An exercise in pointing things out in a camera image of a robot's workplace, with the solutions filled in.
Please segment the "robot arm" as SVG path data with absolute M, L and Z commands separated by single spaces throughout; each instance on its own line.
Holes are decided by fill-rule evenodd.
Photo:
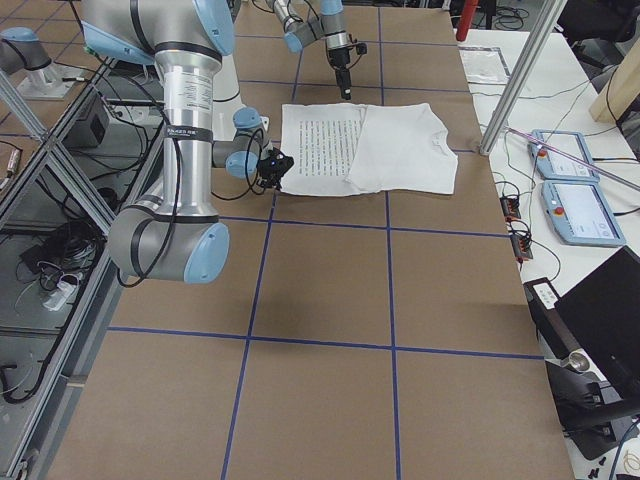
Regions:
M 208 283 L 229 252 L 228 227 L 211 203 L 212 170 L 225 169 L 261 194 L 280 189 L 292 157 L 274 147 L 258 112 L 232 116 L 231 140 L 214 134 L 215 84 L 235 47 L 226 1 L 87 1 L 88 48 L 113 59 L 155 67 L 163 87 L 163 173 L 111 224 L 107 248 L 128 277 Z M 220 153 L 214 151 L 220 144 Z
M 359 44 L 348 33 L 344 8 L 341 1 L 321 1 L 316 10 L 309 1 L 311 12 L 303 20 L 291 1 L 266 1 L 268 9 L 275 14 L 283 28 L 283 39 L 292 53 L 301 53 L 312 43 L 323 40 L 328 63 L 334 71 L 336 84 L 343 100 L 351 99 L 351 51 L 363 55 L 367 47 Z

